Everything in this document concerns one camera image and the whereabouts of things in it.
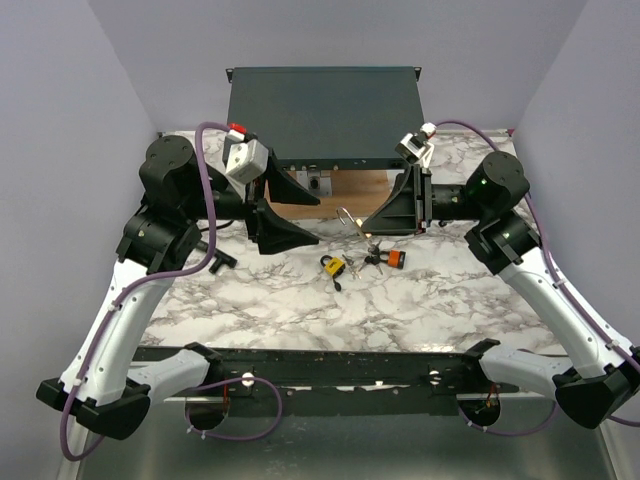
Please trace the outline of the brass padlock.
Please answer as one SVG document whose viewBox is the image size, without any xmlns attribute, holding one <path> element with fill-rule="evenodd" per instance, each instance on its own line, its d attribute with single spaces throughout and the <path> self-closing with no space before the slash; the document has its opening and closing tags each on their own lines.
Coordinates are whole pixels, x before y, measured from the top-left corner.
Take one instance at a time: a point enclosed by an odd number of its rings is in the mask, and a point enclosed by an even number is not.
<svg viewBox="0 0 640 480">
<path fill-rule="evenodd" d="M 351 226 L 363 241 L 370 242 L 370 235 L 363 231 L 361 220 L 356 219 L 345 207 L 337 207 L 336 215 L 342 225 Z"/>
</svg>

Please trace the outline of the orange padlock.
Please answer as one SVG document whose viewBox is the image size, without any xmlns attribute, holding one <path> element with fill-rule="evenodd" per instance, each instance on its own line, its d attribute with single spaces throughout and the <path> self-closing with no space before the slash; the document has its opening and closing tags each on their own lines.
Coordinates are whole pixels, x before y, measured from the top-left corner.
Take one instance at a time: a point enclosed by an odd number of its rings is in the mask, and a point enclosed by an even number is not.
<svg viewBox="0 0 640 480">
<path fill-rule="evenodd" d="M 383 250 L 380 252 L 380 258 L 389 267 L 402 270 L 405 265 L 406 252 L 402 250 Z"/>
</svg>

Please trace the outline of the yellow padlock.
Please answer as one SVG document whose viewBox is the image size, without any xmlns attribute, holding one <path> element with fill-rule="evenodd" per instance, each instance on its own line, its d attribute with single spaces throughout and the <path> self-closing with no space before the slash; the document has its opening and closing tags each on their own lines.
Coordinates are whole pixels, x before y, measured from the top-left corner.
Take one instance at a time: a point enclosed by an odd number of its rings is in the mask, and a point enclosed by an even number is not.
<svg viewBox="0 0 640 480">
<path fill-rule="evenodd" d="M 331 278 L 339 277 L 346 268 L 346 263 L 342 259 L 330 255 L 323 255 L 320 258 L 320 264 Z"/>
</svg>

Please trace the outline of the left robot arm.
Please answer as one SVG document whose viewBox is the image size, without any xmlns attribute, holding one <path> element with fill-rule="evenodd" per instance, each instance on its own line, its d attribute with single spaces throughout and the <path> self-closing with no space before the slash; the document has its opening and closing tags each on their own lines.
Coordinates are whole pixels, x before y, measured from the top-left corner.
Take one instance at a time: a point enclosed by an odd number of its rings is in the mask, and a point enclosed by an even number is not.
<svg viewBox="0 0 640 480">
<path fill-rule="evenodd" d="M 273 210 L 277 203 L 315 206 L 318 199 L 256 137 L 232 138 L 224 172 L 200 162 L 179 135 L 148 147 L 139 170 L 141 205 L 124 227 L 99 313 L 68 368 L 37 389 L 41 402 L 97 435 L 126 439 L 151 406 L 191 388 L 209 395 L 221 385 L 221 356 L 198 343 L 140 371 L 130 367 L 153 312 L 202 239 L 200 221 L 244 222 L 263 255 L 318 243 Z"/>
</svg>

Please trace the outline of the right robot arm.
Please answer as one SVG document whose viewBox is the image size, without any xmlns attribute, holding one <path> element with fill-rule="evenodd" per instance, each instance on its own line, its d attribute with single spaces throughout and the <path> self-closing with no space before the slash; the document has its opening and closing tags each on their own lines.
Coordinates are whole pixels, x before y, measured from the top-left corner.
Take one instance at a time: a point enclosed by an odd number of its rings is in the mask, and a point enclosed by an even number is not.
<svg viewBox="0 0 640 480">
<path fill-rule="evenodd" d="M 530 184 L 519 160 L 489 153 L 463 185 L 434 184 L 417 164 L 398 176 L 391 195 L 362 225 L 371 235 L 422 233 L 434 221 L 471 221 L 474 257 L 513 288 L 564 348 L 564 359 L 485 340 L 466 352 L 460 379 L 480 392 L 510 384 L 556 402 L 578 425 L 594 429 L 639 391 L 639 349 L 587 304 L 515 210 Z"/>
</svg>

